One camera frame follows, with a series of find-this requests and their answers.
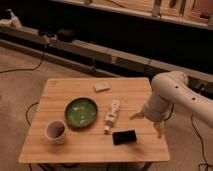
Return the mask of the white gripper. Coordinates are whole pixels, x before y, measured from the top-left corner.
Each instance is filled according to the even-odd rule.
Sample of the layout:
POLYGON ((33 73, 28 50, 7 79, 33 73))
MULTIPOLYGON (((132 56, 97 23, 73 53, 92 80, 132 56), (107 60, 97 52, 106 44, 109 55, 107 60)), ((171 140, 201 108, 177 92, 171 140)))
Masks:
POLYGON ((129 119, 143 118, 144 116, 154 124, 155 130, 158 132, 158 137, 161 138, 164 135, 164 123, 165 113, 170 108, 171 103, 156 97, 150 97, 142 108, 143 113, 135 113, 129 119))

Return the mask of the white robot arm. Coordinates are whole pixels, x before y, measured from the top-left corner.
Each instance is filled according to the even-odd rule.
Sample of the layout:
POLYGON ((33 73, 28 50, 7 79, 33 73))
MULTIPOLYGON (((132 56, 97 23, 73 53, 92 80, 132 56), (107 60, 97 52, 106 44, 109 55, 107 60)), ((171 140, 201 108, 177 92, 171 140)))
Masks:
POLYGON ((213 100, 191 90, 188 82, 188 76, 182 71, 155 75, 151 81, 151 96, 130 119, 145 117, 159 128, 169 107, 178 104, 213 129, 213 100))

